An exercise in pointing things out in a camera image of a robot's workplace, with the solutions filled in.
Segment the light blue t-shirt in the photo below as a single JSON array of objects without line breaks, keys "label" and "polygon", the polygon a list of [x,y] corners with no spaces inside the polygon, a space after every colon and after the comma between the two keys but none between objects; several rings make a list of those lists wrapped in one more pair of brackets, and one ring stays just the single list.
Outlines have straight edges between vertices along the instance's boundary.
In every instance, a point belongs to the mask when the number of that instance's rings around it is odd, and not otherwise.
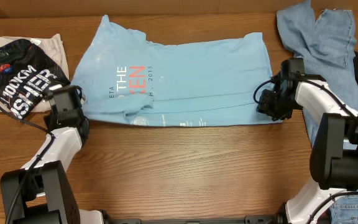
[{"label": "light blue t-shirt", "polygon": [[206,127],[269,124],[254,92],[271,76],[260,32],[163,45],[104,16],[72,83],[82,88],[83,111],[93,120]]}]

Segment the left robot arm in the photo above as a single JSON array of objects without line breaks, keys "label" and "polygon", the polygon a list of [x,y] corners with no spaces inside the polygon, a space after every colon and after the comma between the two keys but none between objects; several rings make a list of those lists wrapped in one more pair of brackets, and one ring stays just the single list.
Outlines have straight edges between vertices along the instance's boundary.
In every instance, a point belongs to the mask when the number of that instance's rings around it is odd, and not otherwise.
[{"label": "left robot arm", "polygon": [[90,133],[82,90],[65,86],[48,90],[46,97],[51,111],[44,118],[44,144],[28,163],[0,180],[6,223],[108,223],[104,212],[78,207],[66,175]]}]

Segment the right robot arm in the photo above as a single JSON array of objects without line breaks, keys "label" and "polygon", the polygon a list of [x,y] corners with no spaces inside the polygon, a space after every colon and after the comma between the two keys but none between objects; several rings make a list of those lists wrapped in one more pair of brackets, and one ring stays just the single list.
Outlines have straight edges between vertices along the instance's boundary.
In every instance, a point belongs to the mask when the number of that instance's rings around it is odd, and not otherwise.
[{"label": "right robot arm", "polygon": [[347,106],[321,75],[307,74],[303,60],[289,58],[270,80],[257,87],[257,112],[272,121],[307,110],[319,124],[310,155],[311,178],[274,215],[248,215],[245,223],[320,223],[320,216],[339,198],[358,195],[358,111]]}]

